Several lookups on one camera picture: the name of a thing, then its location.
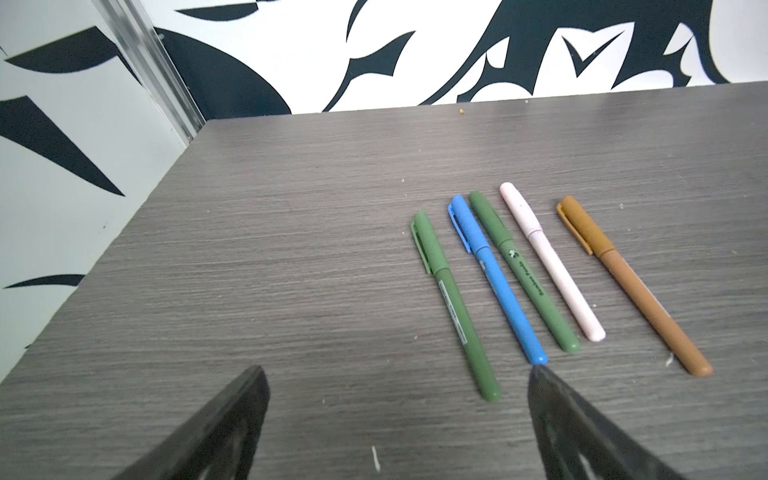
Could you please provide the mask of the orange pen cap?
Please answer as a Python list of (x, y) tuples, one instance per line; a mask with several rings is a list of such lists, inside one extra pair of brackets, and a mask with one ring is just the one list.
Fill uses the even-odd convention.
[(588, 255), (601, 257), (615, 250), (613, 243), (574, 197), (566, 196), (557, 204), (556, 210), (562, 222)]

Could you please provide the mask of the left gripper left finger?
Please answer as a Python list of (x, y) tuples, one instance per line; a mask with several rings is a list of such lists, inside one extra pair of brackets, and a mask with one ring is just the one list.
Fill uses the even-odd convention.
[(270, 400), (258, 365), (245, 369), (117, 479), (246, 479)]

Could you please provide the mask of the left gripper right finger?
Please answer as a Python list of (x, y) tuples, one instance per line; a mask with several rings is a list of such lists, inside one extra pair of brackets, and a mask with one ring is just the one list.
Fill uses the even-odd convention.
[(681, 479), (545, 365), (527, 398), (548, 479)]

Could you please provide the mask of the green pen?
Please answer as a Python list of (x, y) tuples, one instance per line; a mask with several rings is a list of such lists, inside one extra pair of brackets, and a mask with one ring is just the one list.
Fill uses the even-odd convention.
[(438, 270), (434, 277), (448, 309), (459, 341), (464, 350), (480, 395), (489, 403), (502, 397), (500, 384), (478, 337), (457, 283), (447, 268)]
[(581, 344), (577, 336), (565, 322), (515, 242), (505, 240), (498, 248), (559, 347), (569, 354), (579, 353)]

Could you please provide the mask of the green pen cap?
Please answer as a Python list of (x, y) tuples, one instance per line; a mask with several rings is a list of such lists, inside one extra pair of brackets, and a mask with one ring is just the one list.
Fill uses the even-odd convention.
[(449, 269), (449, 262), (425, 212), (419, 211), (415, 215), (410, 229), (427, 273), (436, 276), (440, 270)]
[(512, 239), (511, 233), (499, 217), (497, 211), (480, 191), (472, 191), (469, 194), (469, 200), (473, 212), (498, 248), (504, 242)]

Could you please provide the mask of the blue pen cap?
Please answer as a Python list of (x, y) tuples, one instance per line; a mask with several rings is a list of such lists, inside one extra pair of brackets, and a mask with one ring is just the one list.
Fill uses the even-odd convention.
[(476, 255), (481, 249), (490, 247), (482, 228), (463, 196), (456, 195), (451, 200), (448, 205), (448, 213), (468, 253)]

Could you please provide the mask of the pink pen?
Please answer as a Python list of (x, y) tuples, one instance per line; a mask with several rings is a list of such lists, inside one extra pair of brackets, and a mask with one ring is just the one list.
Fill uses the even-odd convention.
[(606, 331), (544, 232), (541, 229), (533, 230), (528, 240), (587, 339), (591, 342), (603, 341)]

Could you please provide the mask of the blue pen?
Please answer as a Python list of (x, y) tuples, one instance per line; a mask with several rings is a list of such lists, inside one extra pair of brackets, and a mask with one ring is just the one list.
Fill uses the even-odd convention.
[(526, 358), (532, 365), (548, 363), (548, 356), (523, 312), (501, 267), (489, 247), (473, 252), (480, 264)]

